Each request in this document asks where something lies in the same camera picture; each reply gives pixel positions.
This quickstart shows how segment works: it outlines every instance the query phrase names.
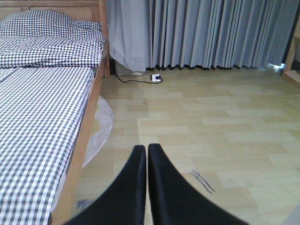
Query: floor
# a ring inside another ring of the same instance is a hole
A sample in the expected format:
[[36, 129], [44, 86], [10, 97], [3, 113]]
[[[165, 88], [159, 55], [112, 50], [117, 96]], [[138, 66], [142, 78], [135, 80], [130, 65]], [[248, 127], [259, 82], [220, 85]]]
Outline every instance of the floor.
[[[156, 73], [163, 83], [104, 80], [101, 96], [114, 125], [82, 171], [76, 202], [105, 191], [134, 145], [160, 143], [211, 201], [252, 225], [280, 225], [300, 202], [300, 90], [272, 68], [167, 69], [122, 79], [149, 81]], [[210, 194], [192, 170], [216, 192]], [[148, 200], [145, 224], [152, 224]]]

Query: bedpost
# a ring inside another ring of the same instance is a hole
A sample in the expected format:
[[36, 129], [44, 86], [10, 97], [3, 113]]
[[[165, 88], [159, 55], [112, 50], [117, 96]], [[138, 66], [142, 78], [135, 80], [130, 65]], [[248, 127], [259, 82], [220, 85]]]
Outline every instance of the bedpost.
[[[99, 2], [99, 15], [100, 15], [100, 21], [102, 23], [102, 33], [105, 36], [105, 41], [107, 42], [107, 46], [109, 49], [109, 43], [108, 43], [108, 28], [107, 28], [107, 18], [106, 18], [106, 2], [105, 0], [98, 0]], [[108, 78], [110, 76], [110, 69], [109, 69], [109, 54], [107, 55], [107, 63], [105, 68], [105, 78]]]

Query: blue and white gingham bedding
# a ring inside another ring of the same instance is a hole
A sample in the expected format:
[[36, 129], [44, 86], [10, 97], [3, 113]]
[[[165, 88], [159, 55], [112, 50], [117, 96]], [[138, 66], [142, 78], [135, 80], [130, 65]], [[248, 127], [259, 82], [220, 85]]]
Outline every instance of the blue and white gingham bedding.
[[47, 36], [103, 40], [101, 23], [78, 21], [50, 10], [27, 10], [8, 15], [0, 22], [0, 36]]
[[95, 71], [0, 69], [0, 224], [46, 225]]
[[102, 50], [102, 40], [0, 36], [0, 68], [97, 68]]

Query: power strip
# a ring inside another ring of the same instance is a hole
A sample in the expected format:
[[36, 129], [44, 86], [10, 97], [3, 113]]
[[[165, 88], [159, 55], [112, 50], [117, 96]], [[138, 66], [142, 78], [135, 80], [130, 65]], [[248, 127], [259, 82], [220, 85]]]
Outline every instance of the power strip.
[[152, 74], [150, 75], [150, 79], [152, 82], [161, 82], [160, 74]]

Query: black cable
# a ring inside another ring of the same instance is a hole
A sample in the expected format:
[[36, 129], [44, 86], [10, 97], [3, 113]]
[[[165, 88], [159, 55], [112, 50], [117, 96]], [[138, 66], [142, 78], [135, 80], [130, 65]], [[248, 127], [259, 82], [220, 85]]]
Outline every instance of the black cable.
[[142, 83], [151, 83], [151, 84], [156, 84], [156, 83], [162, 83], [164, 80], [161, 76], [156, 77], [156, 79], [159, 79], [160, 82], [148, 82], [148, 81], [138, 81], [138, 80], [128, 80], [128, 81], [123, 81], [121, 78], [119, 78], [118, 75], [114, 74], [121, 82], [126, 83], [126, 82], [142, 82]]

